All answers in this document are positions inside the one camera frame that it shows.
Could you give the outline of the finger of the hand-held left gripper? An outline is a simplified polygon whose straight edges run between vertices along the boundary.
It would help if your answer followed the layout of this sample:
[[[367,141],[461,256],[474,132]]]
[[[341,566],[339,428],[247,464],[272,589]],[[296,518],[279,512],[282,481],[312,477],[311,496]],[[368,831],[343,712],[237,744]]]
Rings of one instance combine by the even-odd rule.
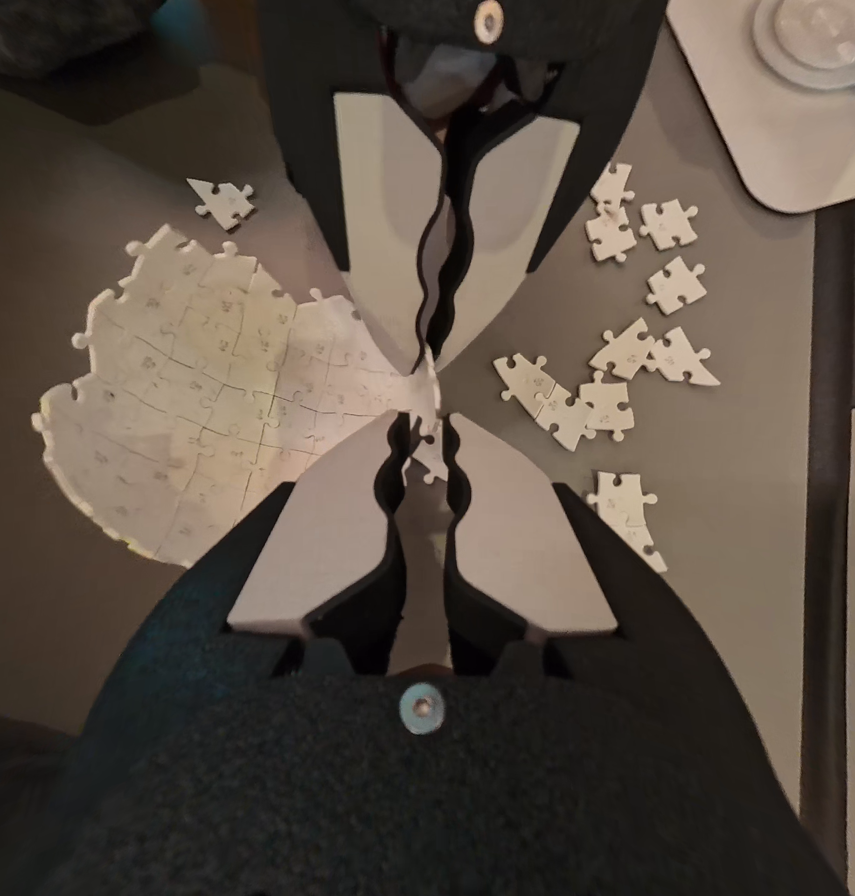
[[[334,112],[356,311],[394,367],[417,367],[449,250],[444,158],[390,96],[338,92]]]
[[[453,264],[452,318],[433,350],[437,370],[487,328],[522,285],[580,126],[530,117],[477,162],[466,182],[464,260]]]

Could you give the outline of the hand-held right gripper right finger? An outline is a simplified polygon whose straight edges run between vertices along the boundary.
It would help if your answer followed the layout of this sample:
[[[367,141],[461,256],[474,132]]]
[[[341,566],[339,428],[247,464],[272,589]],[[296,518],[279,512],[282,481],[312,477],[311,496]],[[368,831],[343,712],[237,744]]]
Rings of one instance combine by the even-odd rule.
[[[444,420],[443,460],[454,672],[491,673],[514,643],[543,650],[550,640],[613,633],[614,613],[545,472],[460,413]]]

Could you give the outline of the single white puzzle piece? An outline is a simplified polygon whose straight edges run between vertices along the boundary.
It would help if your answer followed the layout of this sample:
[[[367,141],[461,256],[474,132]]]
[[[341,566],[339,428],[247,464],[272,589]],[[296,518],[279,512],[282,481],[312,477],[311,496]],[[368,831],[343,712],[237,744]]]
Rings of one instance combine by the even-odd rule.
[[[444,462],[443,447],[443,421],[438,420],[419,435],[417,443],[413,443],[410,457],[402,468],[403,482],[408,484],[409,470],[414,463],[423,468],[423,481],[426,485],[432,485],[436,480],[448,482],[448,468]]]
[[[254,196],[253,185],[237,187],[232,183],[215,185],[196,178],[187,178],[187,185],[198,197],[195,212],[198,216],[209,216],[225,232],[232,232],[243,219],[255,211],[251,198]]]

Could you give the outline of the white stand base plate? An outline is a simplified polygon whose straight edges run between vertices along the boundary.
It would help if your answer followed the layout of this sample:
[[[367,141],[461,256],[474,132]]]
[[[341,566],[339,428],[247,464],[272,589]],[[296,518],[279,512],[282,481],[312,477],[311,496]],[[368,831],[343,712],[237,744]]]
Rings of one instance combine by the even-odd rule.
[[[791,62],[772,19],[780,2],[678,1],[667,16],[745,187],[788,214],[855,199],[855,84],[794,84],[758,50]]]

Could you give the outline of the puzzle pieces group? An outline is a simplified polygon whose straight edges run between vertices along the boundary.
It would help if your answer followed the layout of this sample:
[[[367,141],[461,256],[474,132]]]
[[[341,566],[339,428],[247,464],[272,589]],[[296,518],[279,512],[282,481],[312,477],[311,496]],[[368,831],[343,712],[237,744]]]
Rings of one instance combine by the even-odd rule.
[[[677,199],[642,205],[640,227],[634,232],[626,208],[635,197],[628,185],[631,173],[630,164],[611,163],[590,190],[596,214],[586,222],[585,230],[598,263],[625,263],[638,238],[650,239],[658,252],[682,249],[698,238],[692,225],[698,208],[684,207]],[[602,347],[589,361],[592,378],[575,394],[546,373],[545,357],[531,361],[516,353],[495,359],[493,368],[504,383],[501,399],[518,401],[538,427],[573,453],[581,440],[598,433],[622,442],[634,429],[628,384],[640,371],[661,375],[669,383],[720,385],[707,366],[711,350],[695,347],[680,326],[657,338],[639,317],[618,333],[605,330],[602,340]],[[667,564],[646,522],[646,507],[657,502],[657,497],[644,491],[641,477],[598,471],[595,487],[588,502],[598,517],[648,566],[665,573]]]

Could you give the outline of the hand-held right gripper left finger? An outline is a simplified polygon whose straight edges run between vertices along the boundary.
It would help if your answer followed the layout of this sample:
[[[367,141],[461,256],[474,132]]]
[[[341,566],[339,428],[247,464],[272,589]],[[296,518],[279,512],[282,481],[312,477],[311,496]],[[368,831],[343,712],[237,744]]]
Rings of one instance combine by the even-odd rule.
[[[410,415],[391,410],[299,476],[229,612],[232,630],[333,639],[357,673],[386,675],[406,601],[395,513],[410,444]]]

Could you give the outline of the partly built white puzzle ball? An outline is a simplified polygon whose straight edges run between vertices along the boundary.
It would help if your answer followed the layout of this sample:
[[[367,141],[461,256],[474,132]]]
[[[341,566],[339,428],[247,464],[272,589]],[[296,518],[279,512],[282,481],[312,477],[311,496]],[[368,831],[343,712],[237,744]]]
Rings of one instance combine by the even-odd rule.
[[[232,242],[169,225],[125,252],[120,292],[88,306],[90,371],[32,426],[65,496],[137,554],[190,567],[278,485],[385,411],[437,420],[430,375],[400,375],[351,302],[298,303]]]

